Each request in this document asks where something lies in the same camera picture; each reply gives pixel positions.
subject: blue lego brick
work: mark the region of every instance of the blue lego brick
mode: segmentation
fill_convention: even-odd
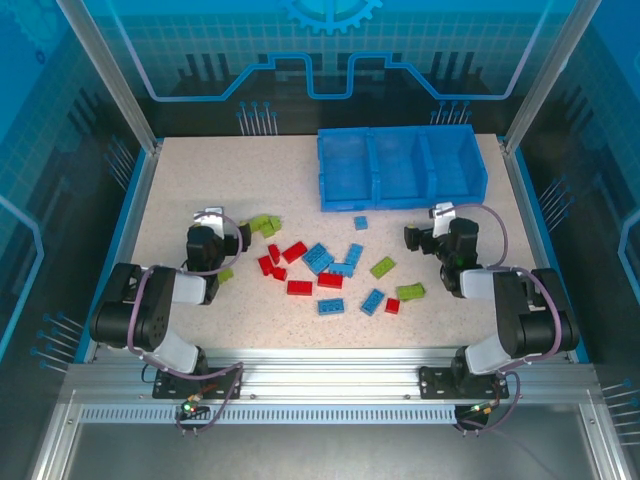
[[[302,260],[309,268],[322,255],[327,253],[327,249],[321,243],[316,243],[307,253],[302,256]]]
[[[353,277],[353,265],[349,265],[348,263],[332,263],[329,265],[329,273],[351,278]]]
[[[349,265],[353,265],[355,269],[360,261],[360,256],[362,255],[362,250],[364,247],[362,245],[358,245],[357,243],[352,243],[349,247],[349,251],[347,252],[347,258],[344,263],[348,263]]]
[[[378,308],[382,303],[383,298],[384,298],[384,293],[374,288],[371,294],[369,295],[369,297],[364,301],[364,303],[360,307],[360,310],[362,310],[364,313],[366,313],[369,316],[373,315],[373,312],[375,312],[376,308]]]
[[[366,230],[369,228],[367,217],[356,217],[353,219],[353,223],[356,226],[356,230]]]
[[[331,265],[333,263],[333,261],[335,260],[335,258],[333,258],[332,255],[330,255],[328,252],[323,253],[318,259],[316,259],[315,262],[313,262],[312,264],[307,264],[309,265],[309,269],[315,274],[318,275],[319,273],[323,272],[324,270],[327,269],[327,267],[329,265]]]
[[[318,315],[335,315],[338,313],[344,313],[344,300],[341,298],[318,300]]]

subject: cable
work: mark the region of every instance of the cable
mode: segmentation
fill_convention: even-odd
[[[144,383],[156,383],[155,380],[145,380],[144,379],[144,372],[147,371],[147,368],[149,368],[151,365],[149,365],[148,363],[145,363],[144,366],[142,367],[142,371],[140,372],[140,380],[142,380]]]
[[[444,215],[445,213],[449,213],[449,212],[454,212],[459,208],[480,208],[482,210],[485,210],[486,212],[489,212],[498,221],[498,224],[500,225],[500,229],[502,230],[502,238],[504,241],[503,248],[502,248],[502,255],[500,256],[500,259],[496,263],[489,265],[487,267],[487,270],[490,270],[492,268],[496,268],[502,265],[504,261],[507,259],[507,253],[509,251],[509,235],[507,234],[507,227],[504,224],[504,221],[502,220],[502,218],[500,218],[500,215],[498,215],[498,213],[493,208],[487,207],[486,205],[483,205],[481,203],[463,203],[461,205],[456,205],[455,207],[451,207],[451,208],[447,208],[446,210],[443,210],[442,212],[440,212],[440,215]]]
[[[238,369],[238,373],[236,373],[235,378],[233,379],[233,382],[231,382],[231,385],[229,386],[229,391],[227,392],[227,395],[224,397],[224,400],[222,402],[222,405],[220,405],[220,408],[218,409],[218,411],[216,412],[216,414],[211,417],[211,420],[209,420],[209,422],[207,422],[206,424],[199,426],[199,427],[193,427],[191,429],[187,429],[185,428],[182,423],[180,422],[180,415],[178,414],[176,416],[176,427],[178,427],[179,430],[182,431],[182,434],[184,435],[186,432],[189,431],[193,431],[194,435],[196,434],[196,432],[204,432],[208,429],[210,429],[211,427],[213,427],[213,425],[218,421],[218,419],[222,416],[222,412],[224,411],[224,409],[227,407],[227,405],[229,404],[229,400],[231,399],[231,395],[233,395],[233,390],[235,389],[235,387],[240,383],[240,378],[242,376],[242,367],[240,367]]]

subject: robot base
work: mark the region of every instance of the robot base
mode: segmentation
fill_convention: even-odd
[[[222,368],[209,368],[208,370],[209,373],[214,373],[222,370]],[[204,400],[224,400],[229,388],[231,388],[231,384],[235,379],[236,373],[237,370],[232,370],[226,375],[215,377],[211,380],[194,381],[174,377],[173,375],[158,370],[151,396],[156,399],[164,400],[184,400],[190,395],[198,393],[204,387],[216,384],[217,386],[211,390],[207,390],[204,395],[202,395],[202,398]],[[236,385],[233,393],[231,394],[230,398],[232,400],[240,398],[241,385],[242,379],[240,379],[239,384]]]

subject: glass panel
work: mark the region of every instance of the glass panel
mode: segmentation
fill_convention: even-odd
[[[64,317],[85,323],[140,146],[55,2],[0,2],[0,40],[0,464],[17,479],[78,345]]]
[[[574,3],[88,6],[154,131],[171,136],[465,122],[505,133]]]

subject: red lego brick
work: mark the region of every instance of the red lego brick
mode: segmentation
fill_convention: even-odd
[[[273,274],[273,278],[280,280],[281,282],[284,282],[287,279],[287,271],[284,268],[274,267],[273,272],[271,273]]]
[[[342,275],[336,275],[333,273],[321,273],[318,275],[318,286],[328,288],[342,288]]]
[[[271,257],[269,255],[265,255],[264,257],[260,257],[258,259],[258,263],[260,264],[260,268],[262,269],[262,274],[267,277],[273,272],[273,263],[271,263]]]
[[[384,311],[387,313],[393,313],[394,315],[398,314],[398,310],[400,310],[400,300],[396,298],[388,298],[387,306]]]
[[[311,296],[313,283],[289,280],[287,282],[287,295],[306,295]]]
[[[269,250],[269,255],[271,255],[271,260],[273,260],[274,265],[280,263],[280,249],[277,245],[269,245],[267,247]]]
[[[304,243],[298,242],[282,252],[282,257],[287,261],[287,263],[291,263],[305,253],[307,253],[307,247]]]

